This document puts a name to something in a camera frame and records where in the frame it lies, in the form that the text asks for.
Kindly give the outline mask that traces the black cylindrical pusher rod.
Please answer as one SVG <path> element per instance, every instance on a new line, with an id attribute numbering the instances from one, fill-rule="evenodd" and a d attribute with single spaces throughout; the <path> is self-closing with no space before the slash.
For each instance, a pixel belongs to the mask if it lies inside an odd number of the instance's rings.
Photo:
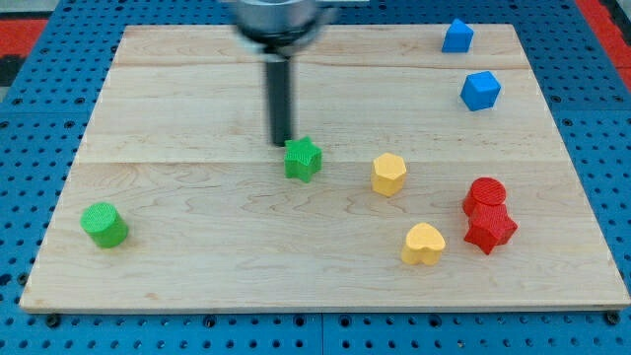
<path id="1" fill-rule="evenodd" d="M 265 62 L 265 85 L 270 139 L 275 146 L 284 146 L 293 135 L 290 57 Z"/>

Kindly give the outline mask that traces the silver round end effector mount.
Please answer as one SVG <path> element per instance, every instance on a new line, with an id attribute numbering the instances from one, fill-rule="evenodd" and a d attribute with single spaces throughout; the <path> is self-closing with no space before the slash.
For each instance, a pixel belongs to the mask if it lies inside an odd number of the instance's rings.
<path id="1" fill-rule="evenodd" d="M 231 10 L 238 37 L 258 54 L 295 54 L 331 22 L 331 7 L 316 0 L 236 0 Z"/>

